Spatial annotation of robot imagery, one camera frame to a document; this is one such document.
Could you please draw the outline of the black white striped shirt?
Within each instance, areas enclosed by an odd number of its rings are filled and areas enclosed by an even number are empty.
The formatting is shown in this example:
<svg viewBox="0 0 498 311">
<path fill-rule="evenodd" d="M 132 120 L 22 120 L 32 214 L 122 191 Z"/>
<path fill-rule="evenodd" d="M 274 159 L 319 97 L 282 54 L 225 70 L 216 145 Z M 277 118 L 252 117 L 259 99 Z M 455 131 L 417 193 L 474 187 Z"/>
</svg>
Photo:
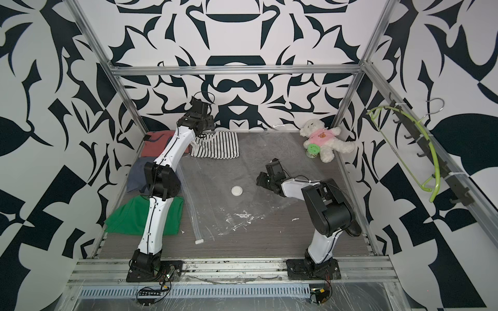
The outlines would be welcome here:
<svg viewBox="0 0 498 311">
<path fill-rule="evenodd" d="M 235 132 L 214 132 L 197 137 L 191 144 L 191 156 L 210 159 L 239 157 L 239 140 Z"/>
</svg>

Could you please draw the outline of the red tank top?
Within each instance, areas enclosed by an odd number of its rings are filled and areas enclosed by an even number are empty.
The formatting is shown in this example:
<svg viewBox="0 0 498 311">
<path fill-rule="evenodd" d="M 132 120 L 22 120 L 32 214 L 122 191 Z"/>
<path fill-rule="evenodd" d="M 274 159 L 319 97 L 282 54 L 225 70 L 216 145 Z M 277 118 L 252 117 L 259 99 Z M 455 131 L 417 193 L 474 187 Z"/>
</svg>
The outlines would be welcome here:
<svg viewBox="0 0 498 311">
<path fill-rule="evenodd" d="M 178 133 L 177 131 L 164 130 L 159 132 L 149 132 L 145 137 L 144 148 L 141 157 L 168 156 L 181 157 L 187 154 L 189 144 L 194 136 L 191 130 Z"/>
</svg>

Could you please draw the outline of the clear plastic vacuum bag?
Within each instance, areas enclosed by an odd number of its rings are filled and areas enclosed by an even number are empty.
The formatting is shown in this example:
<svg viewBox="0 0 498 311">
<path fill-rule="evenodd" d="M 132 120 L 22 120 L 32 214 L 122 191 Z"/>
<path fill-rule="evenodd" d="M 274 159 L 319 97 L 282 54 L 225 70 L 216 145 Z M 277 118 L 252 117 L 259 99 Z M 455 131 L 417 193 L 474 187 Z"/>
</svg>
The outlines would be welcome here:
<svg viewBox="0 0 498 311">
<path fill-rule="evenodd" d="M 265 165 L 279 159 L 290 177 L 335 180 L 350 195 L 337 160 L 323 163 L 306 156 L 304 138 L 297 133 L 239 133 L 239 157 L 180 160 L 179 175 L 186 193 L 180 238 L 189 246 L 250 246 L 304 249 L 315 231 L 306 204 L 258 187 Z M 231 193 L 243 188 L 241 196 Z"/>
</svg>

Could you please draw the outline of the blue tank top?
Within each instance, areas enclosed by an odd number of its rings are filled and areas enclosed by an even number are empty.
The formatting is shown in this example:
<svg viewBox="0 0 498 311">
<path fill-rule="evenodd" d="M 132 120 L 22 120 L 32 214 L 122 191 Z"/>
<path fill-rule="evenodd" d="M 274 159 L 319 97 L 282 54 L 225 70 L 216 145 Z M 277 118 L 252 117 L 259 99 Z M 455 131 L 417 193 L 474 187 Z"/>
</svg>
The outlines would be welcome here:
<svg viewBox="0 0 498 311">
<path fill-rule="evenodd" d="M 130 172 L 128 173 L 127 193 L 137 190 L 140 192 L 140 194 L 149 194 L 145 178 L 145 164 L 152 163 L 154 160 L 154 157 L 144 157 L 138 158 L 135 161 L 130 169 Z"/>
</svg>

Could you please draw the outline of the green garment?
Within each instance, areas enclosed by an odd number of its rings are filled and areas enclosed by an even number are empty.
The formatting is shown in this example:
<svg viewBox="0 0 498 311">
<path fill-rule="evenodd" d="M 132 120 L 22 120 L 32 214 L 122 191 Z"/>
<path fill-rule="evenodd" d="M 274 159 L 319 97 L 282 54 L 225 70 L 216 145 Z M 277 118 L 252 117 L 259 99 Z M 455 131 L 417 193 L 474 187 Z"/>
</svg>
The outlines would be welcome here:
<svg viewBox="0 0 498 311">
<path fill-rule="evenodd" d="M 176 197 L 168 211 L 163 236 L 177 235 L 184 207 L 184 199 Z M 136 196 L 126 204 L 117 208 L 105 221 L 107 233 L 142 236 L 147 215 L 149 200 L 144 196 Z"/>
</svg>

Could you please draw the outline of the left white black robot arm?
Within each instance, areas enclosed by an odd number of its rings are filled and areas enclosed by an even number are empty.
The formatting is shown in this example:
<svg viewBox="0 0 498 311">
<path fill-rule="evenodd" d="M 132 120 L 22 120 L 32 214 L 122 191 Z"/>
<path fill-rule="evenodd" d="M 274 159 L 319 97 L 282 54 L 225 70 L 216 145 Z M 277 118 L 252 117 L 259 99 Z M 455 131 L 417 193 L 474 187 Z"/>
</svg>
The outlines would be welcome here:
<svg viewBox="0 0 498 311">
<path fill-rule="evenodd" d="M 191 108 L 176 123 L 177 129 L 164 151 L 144 166 L 149 189 L 149 212 L 143 236 L 130 260 L 128 282 L 154 281 L 160 278 L 162 239 L 167 215 L 181 190 L 177 166 L 187 147 L 206 130 L 215 128 L 211 102 L 191 99 Z"/>
</svg>

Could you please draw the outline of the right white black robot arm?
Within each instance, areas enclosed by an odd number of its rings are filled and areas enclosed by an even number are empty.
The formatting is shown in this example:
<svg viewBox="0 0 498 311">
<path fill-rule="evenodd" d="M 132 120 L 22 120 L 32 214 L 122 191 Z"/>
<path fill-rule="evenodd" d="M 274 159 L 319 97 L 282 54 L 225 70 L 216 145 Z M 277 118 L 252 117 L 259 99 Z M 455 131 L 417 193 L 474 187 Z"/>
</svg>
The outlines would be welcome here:
<svg viewBox="0 0 498 311">
<path fill-rule="evenodd" d="M 288 176 L 278 159 L 267 163 L 265 168 L 266 172 L 259 173 L 257 186 L 284 198 L 304 201 L 315 228 L 304 258 L 286 261 L 288 278 L 340 279 L 338 261 L 333 258 L 338 238 L 344 232 L 352 237 L 362 235 L 355 211 L 346 194 L 332 179 L 316 181 L 302 175 Z"/>
</svg>

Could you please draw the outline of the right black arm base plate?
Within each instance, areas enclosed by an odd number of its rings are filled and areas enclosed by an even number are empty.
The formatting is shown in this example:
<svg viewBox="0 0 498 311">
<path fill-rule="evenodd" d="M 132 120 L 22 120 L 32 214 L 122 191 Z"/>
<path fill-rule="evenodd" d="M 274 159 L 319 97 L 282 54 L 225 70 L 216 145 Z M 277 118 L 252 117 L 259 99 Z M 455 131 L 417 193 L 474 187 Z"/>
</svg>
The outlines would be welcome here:
<svg viewBox="0 0 498 311">
<path fill-rule="evenodd" d="M 288 259 L 285 262 L 290 280 L 341 280 L 336 259 L 315 264 L 311 259 Z"/>
</svg>

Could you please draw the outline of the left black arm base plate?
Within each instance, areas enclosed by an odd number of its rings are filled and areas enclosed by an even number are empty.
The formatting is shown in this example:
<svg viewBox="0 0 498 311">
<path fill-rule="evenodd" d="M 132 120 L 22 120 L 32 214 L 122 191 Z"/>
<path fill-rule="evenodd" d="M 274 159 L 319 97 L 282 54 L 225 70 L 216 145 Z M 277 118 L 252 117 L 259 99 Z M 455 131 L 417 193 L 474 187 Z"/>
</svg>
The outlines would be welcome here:
<svg viewBox="0 0 498 311">
<path fill-rule="evenodd" d="M 146 267 L 146 264 L 131 260 L 126 282 L 175 281 L 182 275 L 183 264 L 182 260 L 162 260 L 155 266 Z"/>
</svg>

